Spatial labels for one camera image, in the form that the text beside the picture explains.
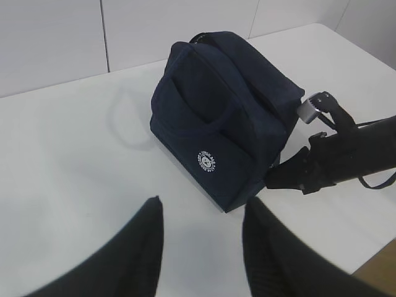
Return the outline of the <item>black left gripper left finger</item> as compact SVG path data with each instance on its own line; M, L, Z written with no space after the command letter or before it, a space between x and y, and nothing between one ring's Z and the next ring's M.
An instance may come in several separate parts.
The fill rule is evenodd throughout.
M155 296L163 255L163 205L151 197L103 247L32 296Z

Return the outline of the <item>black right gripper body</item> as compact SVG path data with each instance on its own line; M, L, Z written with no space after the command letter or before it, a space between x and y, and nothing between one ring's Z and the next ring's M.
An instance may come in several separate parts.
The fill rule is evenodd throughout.
M326 132L319 132L309 138L311 148L304 158L304 178L301 183L303 194L311 194L342 182L342 167L337 163L341 142L339 134L328 136Z

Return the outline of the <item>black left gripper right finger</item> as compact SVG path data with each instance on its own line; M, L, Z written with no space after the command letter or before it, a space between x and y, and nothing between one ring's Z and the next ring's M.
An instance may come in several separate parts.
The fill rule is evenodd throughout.
M304 244L257 197L246 203L242 239L252 296L383 296Z

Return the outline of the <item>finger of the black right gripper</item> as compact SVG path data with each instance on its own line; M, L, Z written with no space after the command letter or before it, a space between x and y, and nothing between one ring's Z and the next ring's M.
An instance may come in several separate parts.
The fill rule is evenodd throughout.
M309 149L301 148L289 160L268 170L265 177L267 189L301 189L301 180L305 177Z

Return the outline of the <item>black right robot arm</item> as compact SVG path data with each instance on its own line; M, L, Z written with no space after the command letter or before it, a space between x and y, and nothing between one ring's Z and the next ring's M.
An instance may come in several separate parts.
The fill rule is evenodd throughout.
M308 98L297 114L306 124L318 118L336 133L314 134L309 147L268 170L267 188L310 194L351 179L372 190L395 182L394 174L377 186L364 180L367 175L395 168L395 117L357 124L328 92Z

